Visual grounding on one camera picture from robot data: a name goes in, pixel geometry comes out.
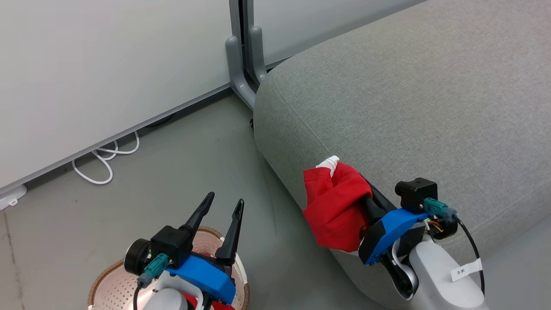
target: gray metal partition leg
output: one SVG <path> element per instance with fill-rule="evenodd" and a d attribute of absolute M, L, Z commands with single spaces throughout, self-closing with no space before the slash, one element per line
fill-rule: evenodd
<path fill-rule="evenodd" d="M 228 57 L 228 67 L 230 71 L 231 88 L 235 93 L 251 108 L 255 107 L 255 92 L 251 89 L 245 75 L 243 74 L 243 64 L 241 59 L 241 44 L 236 36 L 231 36 L 226 40 L 226 56 Z"/>
<path fill-rule="evenodd" d="M 262 28 L 254 26 L 249 31 L 249 40 L 251 43 L 252 68 L 255 72 L 255 78 L 258 85 L 262 83 L 268 72 L 264 64 L 264 48 L 262 44 Z"/>

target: floor crack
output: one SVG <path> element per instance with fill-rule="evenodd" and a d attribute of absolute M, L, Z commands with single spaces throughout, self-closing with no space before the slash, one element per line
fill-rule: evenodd
<path fill-rule="evenodd" d="M 23 286 L 21 284 L 21 276 L 19 275 L 19 267 L 15 262 L 15 252 L 13 251 L 12 235 L 9 233 L 8 215 L 4 211 L 4 222 L 6 223 L 6 236 L 8 236 L 9 251 L 12 255 L 12 264 L 15 268 L 15 283 L 17 284 L 17 298 L 21 300 L 21 310 L 25 310 L 25 304 L 23 303 Z"/>

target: red garment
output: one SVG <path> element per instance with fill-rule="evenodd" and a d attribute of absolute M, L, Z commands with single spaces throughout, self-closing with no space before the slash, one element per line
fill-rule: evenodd
<path fill-rule="evenodd" d="M 358 202 L 373 197 L 367 181 L 349 165 L 338 163 L 333 174 L 325 167 L 304 171 L 308 206 L 303 214 L 319 245 L 357 251 L 368 228 L 365 210 Z"/>

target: pink perforated basket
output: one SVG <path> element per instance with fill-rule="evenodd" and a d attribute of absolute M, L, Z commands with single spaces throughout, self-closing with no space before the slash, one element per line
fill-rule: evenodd
<path fill-rule="evenodd" d="M 216 230 L 201 226 L 193 240 L 193 251 L 214 257 L 216 250 L 222 246 L 224 237 Z M 247 275 L 239 256 L 232 266 L 231 277 L 235 280 L 235 298 L 231 304 L 235 310 L 246 310 L 249 306 L 249 285 Z M 137 276 L 126 272 L 120 260 L 102 272 L 88 295 L 88 310 L 132 310 L 132 295 L 136 289 Z M 155 282 L 141 290 L 138 296 L 138 309 L 149 301 Z"/>

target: blue robot part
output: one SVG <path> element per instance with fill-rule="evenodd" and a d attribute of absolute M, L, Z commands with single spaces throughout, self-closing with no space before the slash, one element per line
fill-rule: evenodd
<path fill-rule="evenodd" d="M 178 269 L 167 268 L 166 271 L 197 286 L 201 291 L 214 297 L 215 300 L 227 304 L 234 301 L 236 289 L 231 278 L 201 258 L 190 256 L 182 267 Z"/>
<path fill-rule="evenodd" d="M 420 222 L 431 213 L 414 214 L 406 209 L 392 210 L 373 226 L 358 249 L 358 255 L 365 265 L 373 265 L 380 261 L 381 254 L 388 250 L 394 242 L 402 237 L 415 223 Z"/>

